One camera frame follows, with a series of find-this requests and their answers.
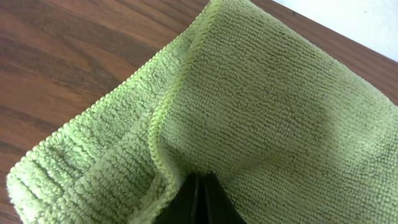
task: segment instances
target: wood grain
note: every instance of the wood grain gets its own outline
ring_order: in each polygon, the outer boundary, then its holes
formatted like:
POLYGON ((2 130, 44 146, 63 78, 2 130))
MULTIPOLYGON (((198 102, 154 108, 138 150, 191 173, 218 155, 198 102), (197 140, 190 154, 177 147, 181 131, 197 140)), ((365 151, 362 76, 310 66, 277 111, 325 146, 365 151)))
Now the wood grain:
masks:
MULTIPOLYGON (((270 0, 266 12, 398 103, 398 63, 270 0)), ((0 2, 0 223, 20 223, 5 176, 39 141, 183 32, 207 0, 0 2)))

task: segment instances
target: black object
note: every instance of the black object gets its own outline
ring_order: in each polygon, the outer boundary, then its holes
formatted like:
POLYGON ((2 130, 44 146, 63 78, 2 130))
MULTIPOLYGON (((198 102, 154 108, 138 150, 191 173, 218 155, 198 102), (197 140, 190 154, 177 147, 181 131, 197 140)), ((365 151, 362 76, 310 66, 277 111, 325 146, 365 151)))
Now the black object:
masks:
POLYGON ((155 224, 246 224, 214 173, 190 174, 155 224))

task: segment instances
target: textured fabric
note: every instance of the textured fabric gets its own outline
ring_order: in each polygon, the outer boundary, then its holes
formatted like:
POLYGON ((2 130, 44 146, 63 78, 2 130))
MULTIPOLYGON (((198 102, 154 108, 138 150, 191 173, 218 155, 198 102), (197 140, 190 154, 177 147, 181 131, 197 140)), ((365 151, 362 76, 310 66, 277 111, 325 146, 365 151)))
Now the textured fabric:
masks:
POLYGON ((398 223, 398 111, 246 0, 214 0, 7 177, 26 223, 151 223, 190 172, 247 223, 398 223))

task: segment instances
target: terry cloth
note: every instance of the terry cloth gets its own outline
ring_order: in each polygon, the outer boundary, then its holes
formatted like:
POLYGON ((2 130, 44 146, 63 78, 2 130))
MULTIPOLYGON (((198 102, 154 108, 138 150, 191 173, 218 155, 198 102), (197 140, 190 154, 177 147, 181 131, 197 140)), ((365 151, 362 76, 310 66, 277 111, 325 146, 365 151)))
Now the terry cloth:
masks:
POLYGON ((213 0, 39 143, 7 189, 25 223, 151 223, 191 172, 247 223, 398 223, 397 107, 247 0, 213 0))

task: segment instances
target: white surface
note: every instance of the white surface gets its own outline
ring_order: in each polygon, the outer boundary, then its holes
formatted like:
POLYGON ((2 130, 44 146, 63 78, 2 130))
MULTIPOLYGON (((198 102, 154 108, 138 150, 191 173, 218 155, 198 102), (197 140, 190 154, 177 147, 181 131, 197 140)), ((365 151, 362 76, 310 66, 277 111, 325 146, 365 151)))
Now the white surface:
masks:
POLYGON ((398 0, 274 0, 398 62, 398 0))

